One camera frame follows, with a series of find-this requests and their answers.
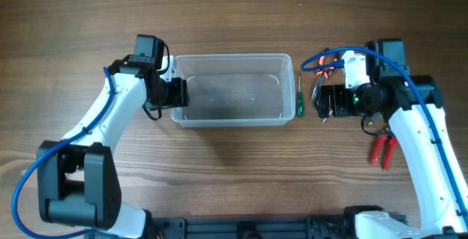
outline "clear plastic container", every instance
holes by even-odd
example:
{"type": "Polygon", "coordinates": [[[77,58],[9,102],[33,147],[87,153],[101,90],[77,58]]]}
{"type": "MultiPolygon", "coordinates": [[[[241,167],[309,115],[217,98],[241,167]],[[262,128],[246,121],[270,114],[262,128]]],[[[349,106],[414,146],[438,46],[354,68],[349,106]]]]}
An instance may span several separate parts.
{"type": "Polygon", "coordinates": [[[291,58],[283,53],[176,56],[189,106],[171,110],[182,126],[278,126],[294,118],[291,58]]]}

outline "blue cable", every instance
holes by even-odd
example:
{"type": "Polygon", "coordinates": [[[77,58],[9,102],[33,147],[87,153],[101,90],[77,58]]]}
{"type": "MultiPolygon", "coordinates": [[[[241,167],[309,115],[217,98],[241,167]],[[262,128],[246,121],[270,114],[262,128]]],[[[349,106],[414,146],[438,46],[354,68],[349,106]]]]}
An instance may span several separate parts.
{"type": "Polygon", "coordinates": [[[458,189],[458,186],[456,184],[455,176],[453,175],[453,172],[452,172],[452,170],[450,168],[450,164],[448,163],[447,154],[445,153],[444,146],[442,145],[442,141],[440,139],[439,132],[437,131],[436,124],[434,123],[434,119],[432,118],[431,113],[429,112],[429,109],[427,108],[426,103],[424,102],[423,97],[419,94],[419,91],[416,88],[416,85],[411,80],[411,77],[409,77],[409,75],[401,67],[399,67],[398,64],[396,64],[396,62],[391,61],[389,58],[387,58],[387,57],[385,57],[385,56],[383,56],[383,55],[381,55],[381,54],[379,54],[379,53],[377,53],[377,52],[375,52],[373,50],[369,50],[367,48],[362,48],[362,47],[358,47],[358,46],[347,46],[347,47],[342,47],[342,48],[331,49],[331,50],[319,53],[319,54],[317,54],[315,56],[312,56],[311,58],[305,60],[302,63],[301,69],[303,71],[315,71],[315,70],[318,70],[318,69],[327,68],[331,64],[335,64],[335,63],[337,63],[339,61],[335,61],[335,62],[333,62],[331,64],[324,64],[324,65],[318,66],[318,67],[305,67],[305,66],[307,64],[319,59],[322,56],[327,56],[327,55],[330,55],[330,54],[333,54],[333,53],[339,53],[339,52],[347,51],[347,50],[353,50],[353,51],[357,51],[357,52],[367,53],[369,55],[377,57],[378,59],[384,61],[385,63],[387,63],[391,67],[393,67],[408,82],[408,86],[411,88],[411,91],[413,92],[416,99],[418,100],[419,105],[421,106],[421,108],[422,108],[422,110],[424,112],[424,115],[426,116],[426,119],[427,119],[427,121],[429,123],[429,128],[431,129],[432,134],[434,136],[434,142],[435,142],[435,144],[437,146],[437,150],[439,151],[439,155],[440,155],[440,158],[442,160],[442,163],[444,164],[445,172],[447,173],[448,180],[449,180],[450,185],[452,187],[453,193],[455,194],[456,202],[458,203],[458,206],[460,207],[460,211],[463,214],[462,216],[463,216],[465,226],[468,229],[468,215],[467,215],[468,211],[467,211],[467,208],[466,208],[466,206],[464,204],[463,197],[461,196],[461,192],[458,189]]]}
{"type": "Polygon", "coordinates": [[[37,167],[39,165],[41,165],[41,163],[43,163],[45,160],[47,160],[49,157],[51,157],[57,151],[60,151],[62,148],[66,147],[70,143],[72,143],[72,142],[74,142],[76,140],[79,140],[81,137],[84,137],[87,134],[86,132],[93,129],[94,126],[96,126],[97,122],[99,122],[99,120],[107,112],[107,109],[109,109],[109,106],[112,103],[115,91],[114,91],[114,85],[113,85],[112,77],[110,76],[110,73],[109,73],[109,70],[107,69],[107,67],[104,67],[104,73],[105,73],[105,76],[107,78],[107,81],[109,81],[110,92],[109,92],[109,98],[107,99],[107,101],[106,101],[104,107],[102,108],[101,112],[99,112],[99,114],[96,116],[96,118],[86,128],[83,128],[80,133],[76,134],[75,136],[73,136],[73,137],[71,137],[71,138],[69,138],[67,140],[64,140],[64,141],[61,141],[60,143],[55,144],[52,148],[49,148],[48,151],[46,151],[43,155],[41,155],[41,157],[39,157],[30,166],[30,168],[26,171],[26,173],[20,179],[20,181],[18,182],[18,185],[16,186],[16,189],[15,189],[15,192],[13,193],[13,198],[12,198],[13,220],[15,220],[15,223],[18,226],[18,228],[20,228],[20,230],[22,232],[24,232],[26,235],[28,235],[29,237],[37,238],[37,239],[51,239],[51,238],[67,239],[67,238],[73,238],[73,237],[80,236],[80,235],[85,235],[85,234],[88,234],[88,233],[98,233],[98,234],[101,234],[101,235],[115,236],[115,235],[106,234],[104,232],[100,232],[100,231],[98,231],[96,229],[84,229],[83,231],[73,232],[73,233],[69,233],[67,235],[40,235],[40,234],[32,232],[30,229],[28,229],[23,224],[23,222],[21,221],[20,216],[18,214],[18,199],[19,199],[19,196],[20,196],[21,189],[23,188],[24,184],[26,183],[28,178],[31,176],[33,171],[35,169],[37,169],[37,167]]]}

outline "black cable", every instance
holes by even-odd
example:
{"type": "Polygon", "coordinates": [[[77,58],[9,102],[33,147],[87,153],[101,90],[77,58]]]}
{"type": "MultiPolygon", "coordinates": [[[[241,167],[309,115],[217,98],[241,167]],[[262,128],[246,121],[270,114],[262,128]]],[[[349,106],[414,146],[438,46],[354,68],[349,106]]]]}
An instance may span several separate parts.
{"type": "MultiPolygon", "coordinates": [[[[166,52],[167,52],[167,66],[166,68],[164,68],[163,70],[160,70],[160,71],[156,71],[156,73],[158,75],[163,75],[165,74],[168,70],[169,70],[169,64],[170,64],[170,54],[169,54],[169,47],[164,44],[164,47],[166,48],[166,52]]],[[[161,114],[161,109],[158,108],[158,118],[155,118],[153,117],[153,115],[149,112],[148,109],[146,109],[145,105],[141,106],[141,108],[143,109],[143,111],[145,111],[145,114],[152,120],[152,121],[158,121],[158,119],[160,119],[162,117],[162,114],[161,114]]]]}
{"type": "Polygon", "coordinates": [[[388,134],[388,132],[368,132],[366,129],[364,129],[364,124],[366,122],[366,119],[367,119],[367,115],[363,115],[363,117],[361,119],[361,128],[363,129],[364,133],[369,134],[371,136],[375,136],[375,137],[379,137],[379,136],[383,136],[383,135],[388,134]]]}
{"type": "Polygon", "coordinates": [[[143,108],[143,111],[145,111],[145,114],[146,114],[152,121],[157,121],[158,119],[160,119],[160,118],[162,117],[161,109],[160,109],[160,108],[158,108],[158,118],[153,117],[153,115],[149,112],[149,110],[146,109],[145,105],[141,106],[141,108],[143,108]]]}
{"type": "Polygon", "coordinates": [[[165,74],[165,73],[169,70],[169,64],[170,64],[169,46],[167,46],[166,44],[164,44],[164,47],[166,48],[166,52],[167,52],[167,66],[166,66],[166,68],[164,68],[163,70],[157,71],[157,72],[158,72],[158,75],[163,75],[163,74],[165,74]]]}

